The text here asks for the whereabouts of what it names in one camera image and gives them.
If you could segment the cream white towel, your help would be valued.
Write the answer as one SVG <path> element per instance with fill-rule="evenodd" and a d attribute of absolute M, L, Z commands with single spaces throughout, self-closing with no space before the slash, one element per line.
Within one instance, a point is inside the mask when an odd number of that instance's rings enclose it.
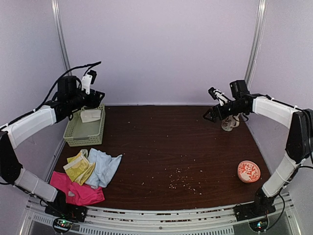
<path fill-rule="evenodd" d="M 89 109 L 89 110 L 83 110 L 80 112 L 80 118 L 82 123 L 89 123 L 98 121 L 101 119 L 102 111 L 100 109 Z"/>

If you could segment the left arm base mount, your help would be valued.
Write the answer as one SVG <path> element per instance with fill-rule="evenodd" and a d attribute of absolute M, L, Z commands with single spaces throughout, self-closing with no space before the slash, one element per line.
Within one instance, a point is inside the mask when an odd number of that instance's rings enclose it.
<path fill-rule="evenodd" d="M 72 222 L 84 222 L 88 208 L 68 203 L 47 202 L 45 213 L 64 218 Z"/>

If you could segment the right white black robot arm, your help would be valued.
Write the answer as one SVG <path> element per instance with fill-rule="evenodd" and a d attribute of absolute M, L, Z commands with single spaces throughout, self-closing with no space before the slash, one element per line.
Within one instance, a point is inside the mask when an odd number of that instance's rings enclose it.
<path fill-rule="evenodd" d="M 313 157 L 313 111 L 286 104 L 269 95 L 252 94 L 244 80 L 231 82 L 230 89 L 232 99 L 213 87 L 208 90 L 218 104 L 203 115 L 204 119 L 216 122 L 231 116 L 254 113 L 278 122 L 289 131 L 283 159 L 271 177 L 257 190 L 250 207 L 253 215 L 261 216 L 293 180 L 303 162 Z"/>

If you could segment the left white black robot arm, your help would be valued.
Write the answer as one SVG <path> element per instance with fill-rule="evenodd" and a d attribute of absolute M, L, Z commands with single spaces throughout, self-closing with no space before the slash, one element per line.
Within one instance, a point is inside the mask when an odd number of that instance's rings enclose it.
<path fill-rule="evenodd" d="M 53 85 L 57 91 L 51 100 L 45 98 L 39 107 L 0 128 L 0 176 L 4 180 L 2 184 L 12 185 L 51 203 L 51 209 L 59 217 L 66 217 L 70 213 L 64 193 L 26 170 L 19 162 L 15 150 L 33 135 L 72 117 L 82 108 L 97 108 L 105 93 L 91 89 L 95 78 L 96 72 L 93 70 L 82 79 L 61 76 Z"/>

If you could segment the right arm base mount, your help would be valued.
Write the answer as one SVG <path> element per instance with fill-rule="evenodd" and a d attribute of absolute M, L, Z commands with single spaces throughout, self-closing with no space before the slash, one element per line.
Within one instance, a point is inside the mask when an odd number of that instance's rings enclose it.
<path fill-rule="evenodd" d="M 272 202 L 261 203 L 256 201 L 247 204 L 236 205 L 233 210 L 237 221 L 250 220 L 276 212 L 276 208 Z"/>

